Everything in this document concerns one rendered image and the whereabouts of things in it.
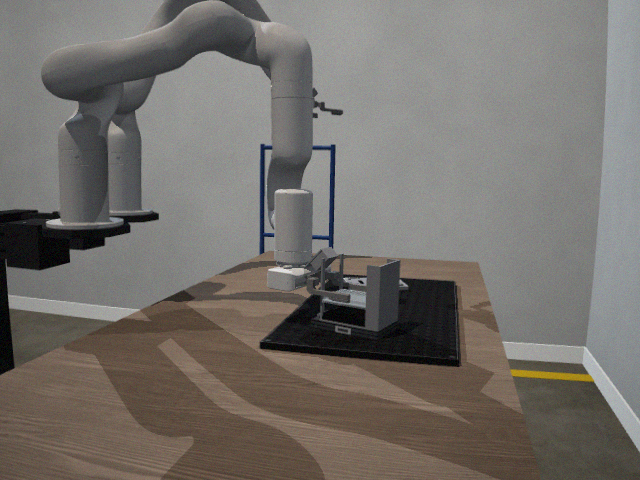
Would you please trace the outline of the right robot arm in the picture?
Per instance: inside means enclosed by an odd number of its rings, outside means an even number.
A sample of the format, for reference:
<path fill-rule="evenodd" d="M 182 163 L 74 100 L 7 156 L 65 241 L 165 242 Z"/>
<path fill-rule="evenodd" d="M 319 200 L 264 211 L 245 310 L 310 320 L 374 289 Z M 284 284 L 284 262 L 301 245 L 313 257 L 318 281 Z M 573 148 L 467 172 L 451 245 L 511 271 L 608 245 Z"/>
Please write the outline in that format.
<path fill-rule="evenodd" d="M 41 78 L 46 89 L 78 101 L 58 133 L 61 221 L 49 220 L 46 227 L 82 230 L 124 224 L 110 217 L 108 178 L 108 129 L 124 82 L 173 71 L 206 51 L 270 70 L 267 204 L 274 260 L 318 271 L 325 258 L 327 268 L 338 255 L 328 247 L 312 258 L 313 192 L 301 189 L 313 149 L 310 45 L 289 26 L 247 18 L 217 0 L 193 4 L 167 25 L 141 35 L 67 46 L 45 59 Z M 303 263 L 307 264 L 299 265 Z"/>

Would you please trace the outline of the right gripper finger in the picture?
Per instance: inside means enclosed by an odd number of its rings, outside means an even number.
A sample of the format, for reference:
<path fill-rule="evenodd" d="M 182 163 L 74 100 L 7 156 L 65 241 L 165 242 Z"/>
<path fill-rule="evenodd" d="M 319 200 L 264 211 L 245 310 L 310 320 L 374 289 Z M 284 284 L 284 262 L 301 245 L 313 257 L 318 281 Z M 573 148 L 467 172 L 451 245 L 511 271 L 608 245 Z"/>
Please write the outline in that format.
<path fill-rule="evenodd" d="M 321 271 L 317 272 L 317 278 L 319 278 L 319 283 L 320 283 L 321 282 Z M 339 286 L 339 272 L 338 271 L 328 272 L 327 270 L 325 270 L 325 281 L 327 279 L 331 280 L 333 285 Z M 349 287 L 349 288 L 351 288 L 351 290 L 366 292 L 366 285 L 365 284 L 358 284 L 358 283 L 351 283 L 351 282 L 344 282 L 343 281 L 343 287 Z"/>
<path fill-rule="evenodd" d="M 316 289 L 315 286 L 319 285 L 319 278 L 317 278 L 317 273 L 306 275 L 304 278 L 306 278 L 306 282 L 304 282 L 304 284 L 307 285 L 306 288 L 308 293 L 326 296 L 329 297 L 329 299 L 332 301 L 336 300 L 338 302 L 342 301 L 344 303 L 350 303 L 350 294 Z"/>

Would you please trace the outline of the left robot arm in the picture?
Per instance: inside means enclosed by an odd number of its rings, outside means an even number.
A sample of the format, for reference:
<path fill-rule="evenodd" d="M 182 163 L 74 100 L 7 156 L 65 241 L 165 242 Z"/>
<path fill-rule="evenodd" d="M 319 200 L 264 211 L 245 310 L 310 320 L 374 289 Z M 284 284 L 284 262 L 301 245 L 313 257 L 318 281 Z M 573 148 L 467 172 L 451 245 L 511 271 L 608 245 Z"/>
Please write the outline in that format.
<path fill-rule="evenodd" d="M 141 34 L 172 22 L 187 7 L 208 0 L 164 0 Z M 219 0 L 247 18 L 271 22 L 257 0 Z M 140 34 L 140 35 L 141 35 Z M 121 103 L 108 130 L 109 214 L 131 216 L 152 214 L 141 209 L 141 135 L 135 110 L 146 101 L 156 76 L 124 82 Z M 122 113 L 122 114 L 120 114 Z M 127 153 L 130 152 L 130 153 Z"/>

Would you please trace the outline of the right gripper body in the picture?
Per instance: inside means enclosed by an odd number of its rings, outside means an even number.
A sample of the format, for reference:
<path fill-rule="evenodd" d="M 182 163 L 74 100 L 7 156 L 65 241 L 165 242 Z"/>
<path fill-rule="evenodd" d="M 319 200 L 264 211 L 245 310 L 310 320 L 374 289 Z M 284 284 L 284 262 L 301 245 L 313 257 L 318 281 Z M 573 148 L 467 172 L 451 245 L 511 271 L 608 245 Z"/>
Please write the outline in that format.
<path fill-rule="evenodd" d="M 304 268 L 298 267 L 298 265 L 282 264 L 278 261 L 276 265 L 279 267 L 268 269 L 268 288 L 282 291 L 293 291 L 305 287 L 306 278 L 304 277 L 321 271 L 316 271 L 313 266 Z"/>

